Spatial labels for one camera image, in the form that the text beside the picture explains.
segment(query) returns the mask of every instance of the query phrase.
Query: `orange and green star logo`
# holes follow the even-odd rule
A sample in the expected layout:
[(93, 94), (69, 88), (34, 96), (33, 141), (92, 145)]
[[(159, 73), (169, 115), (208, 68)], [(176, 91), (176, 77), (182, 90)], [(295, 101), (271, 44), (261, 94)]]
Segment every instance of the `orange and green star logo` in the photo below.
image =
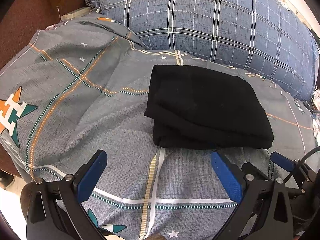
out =
[(7, 129), (18, 148), (20, 148), (20, 143), (17, 132), (17, 121), (38, 108), (26, 102), (19, 103), (21, 91), (22, 88), (19, 87), (7, 100), (0, 100), (0, 135)]

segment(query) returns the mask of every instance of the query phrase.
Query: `silver bolt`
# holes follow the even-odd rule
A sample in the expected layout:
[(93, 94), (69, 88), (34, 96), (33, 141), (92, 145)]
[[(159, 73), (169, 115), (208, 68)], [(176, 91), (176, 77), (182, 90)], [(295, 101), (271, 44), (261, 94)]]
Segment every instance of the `silver bolt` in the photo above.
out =
[(276, 182), (278, 182), (279, 184), (281, 184), (281, 183), (283, 183), (283, 179), (281, 179), (281, 178), (276, 178)]
[(252, 174), (247, 174), (245, 177), (249, 181), (253, 181), (254, 180), (254, 176)]
[(65, 180), (65, 181), (70, 181), (70, 180), (72, 180), (72, 178), (73, 178), (72, 174), (68, 174), (68, 175), (66, 175), (66, 176), (64, 177), (64, 180)]
[(41, 184), (42, 183), (42, 181), (43, 181), (43, 179), (41, 179), (41, 178), (36, 178), (36, 184)]

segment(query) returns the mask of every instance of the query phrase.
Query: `black folded cloth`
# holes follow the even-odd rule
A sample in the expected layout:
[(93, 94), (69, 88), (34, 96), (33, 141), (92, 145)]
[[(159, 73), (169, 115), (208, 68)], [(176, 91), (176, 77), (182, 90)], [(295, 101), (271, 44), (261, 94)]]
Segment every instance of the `black folded cloth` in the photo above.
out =
[(250, 84), (196, 66), (155, 65), (144, 113), (161, 147), (213, 149), (272, 146), (267, 115)]

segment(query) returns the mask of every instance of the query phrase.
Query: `white star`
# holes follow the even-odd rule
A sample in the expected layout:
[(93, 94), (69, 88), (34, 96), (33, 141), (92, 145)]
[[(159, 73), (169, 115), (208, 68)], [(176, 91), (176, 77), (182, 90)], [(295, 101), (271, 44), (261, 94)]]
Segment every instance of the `white star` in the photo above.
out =
[(170, 238), (171, 238), (171, 237), (178, 237), (178, 234), (179, 234), (179, 233), (180, 233), (180, 232), (175, 232), (174, 230), (172, 230), (172, 232), (171, 232), (170, 234), (167, 233), (167, 235), (169, 235)]

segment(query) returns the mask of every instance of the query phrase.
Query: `blue gripper pad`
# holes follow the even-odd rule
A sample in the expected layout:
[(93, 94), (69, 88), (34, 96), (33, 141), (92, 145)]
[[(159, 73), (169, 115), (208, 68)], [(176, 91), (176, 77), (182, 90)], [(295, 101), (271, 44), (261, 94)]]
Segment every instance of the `blue gripper pad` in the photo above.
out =
[(77, 186), (77, 200), (79, 203), (87, 201), (96, 186), (100, 176), (107, 166), (107, 154), (101, 151), (97, 159), (93, 162), (86, 174)]
[(219, 153), (211, 153), (211, 166), (217, 174), (229, 198), (239, 204), (243, 198), (241, 184), (229, 170), (228, 166), (223, 162)]
[(280, 153), (271, 153), (270, 160), (288, 172), (294, 169), (293, 161), (289, 160), (287, 157), (284, 157)]

